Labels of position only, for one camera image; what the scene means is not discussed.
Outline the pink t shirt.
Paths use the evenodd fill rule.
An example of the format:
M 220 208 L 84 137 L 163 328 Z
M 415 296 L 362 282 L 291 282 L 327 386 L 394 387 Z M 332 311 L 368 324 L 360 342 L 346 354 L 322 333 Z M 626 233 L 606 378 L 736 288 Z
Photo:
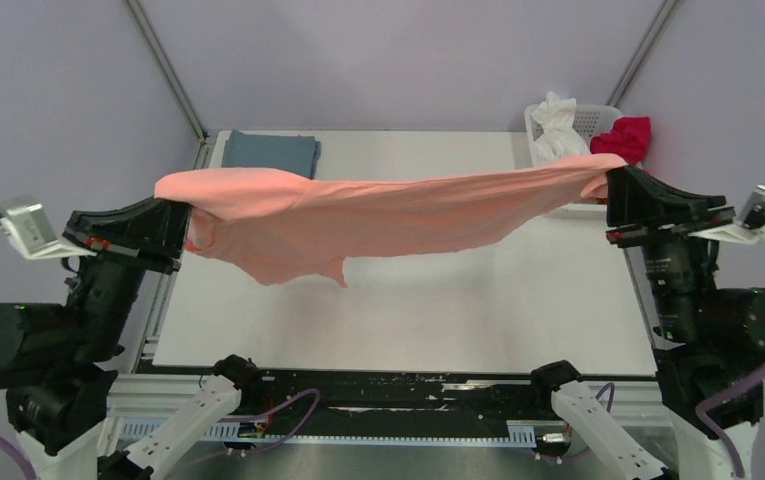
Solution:
M 306 275 L 346 282 L 349 258 L 455 253 L 495 244 L 532 218 L 604 197 L 615 154 L 593 154 L 595 188 L 549 167 L 420 181 L 311 180 L 270 168 L 160 179 L 157 199 L 191 207 L 186 248 L 271 286 Z

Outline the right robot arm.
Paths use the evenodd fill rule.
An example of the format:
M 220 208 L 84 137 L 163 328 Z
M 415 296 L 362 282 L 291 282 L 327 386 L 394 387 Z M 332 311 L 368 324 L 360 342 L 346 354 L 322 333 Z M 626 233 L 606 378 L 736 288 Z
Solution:
M 619 479 L 746 479 L 763 415 L 765 288 L 716 285 L 722 243 L 765 243 L 765 185 L 741 210 L 632 167 L 607 175 L 607 240 L 637 248 L 657 316 L 655 378 L 677 441 L 669 468 L 645 450 L 567 361 L 534 370 L 529 403 L 558 416 Z

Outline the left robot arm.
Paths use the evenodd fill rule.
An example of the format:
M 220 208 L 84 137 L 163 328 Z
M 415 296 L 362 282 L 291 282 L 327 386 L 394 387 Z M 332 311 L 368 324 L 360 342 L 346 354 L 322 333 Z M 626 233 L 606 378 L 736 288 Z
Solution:
M 147 198 L 111 211 L 72 213 L 56 234 L 29 196 L 0 203 L 0 229 L 27 259 L 76 258 L 64 304 L 0 303 L 0 390 L 40 479 L 162 479 L 215 423 L 255 412 L 257 368 L 231 355 L 201 389 L 146 438 L 101 455 L 98 437 L 117 378 L 102 363 L 120 337 L 148 272 L 180 266 L 190 208 Z

